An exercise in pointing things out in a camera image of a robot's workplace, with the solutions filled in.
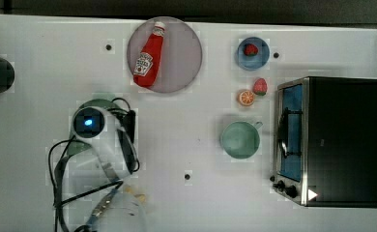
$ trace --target gray floor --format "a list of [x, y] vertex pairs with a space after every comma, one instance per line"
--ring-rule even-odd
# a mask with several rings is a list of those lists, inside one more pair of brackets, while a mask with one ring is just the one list
[[0, 0], [22, 15], [149, 18], [275, 24], [377, 24], [377, 0]]

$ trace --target bottle label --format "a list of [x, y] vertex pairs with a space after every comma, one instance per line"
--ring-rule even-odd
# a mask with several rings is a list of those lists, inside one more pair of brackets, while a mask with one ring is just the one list
[[155, 27], [153, 29], [153, 34], [155, 34], [156, 36], [164, 37], [164, 29], [159, 28], [159, 27]]
[[141, 76], [146, 76], [147, 72], [153, 66], [153, 57], [146, 52], [141, 52], [140, 57], [136, 61], [136, 67], [134, 73]]

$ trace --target ketchup bottle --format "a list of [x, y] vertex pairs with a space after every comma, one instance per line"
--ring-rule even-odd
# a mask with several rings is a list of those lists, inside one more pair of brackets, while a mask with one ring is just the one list
[[164, 23], [155, 23], [152, 35], [150, 35], [136, 61], [133, 80], [141, 87], [149, 88], [155, 83], [160, 66], [164, 28]]

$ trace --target black knob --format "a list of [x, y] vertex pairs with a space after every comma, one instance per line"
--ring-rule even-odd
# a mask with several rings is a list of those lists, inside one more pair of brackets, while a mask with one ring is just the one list
[[291, 198], [295, 198], [298, 195], [297, 188], [295, 188], [295, 186], [285, 188], [285, 193]]
[[283, 181], [278, 181], [278, 183], [273, 184], [273, 187], [278, 189], [279, 191], [284, 191], [285, 184]]

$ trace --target orange slice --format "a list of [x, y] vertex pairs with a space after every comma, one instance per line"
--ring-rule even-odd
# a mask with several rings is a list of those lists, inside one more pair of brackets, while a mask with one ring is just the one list
[[238, 101], [241, 105], [250, 106], [254, 103], [254, 93], [249, 90], [240, 92]]

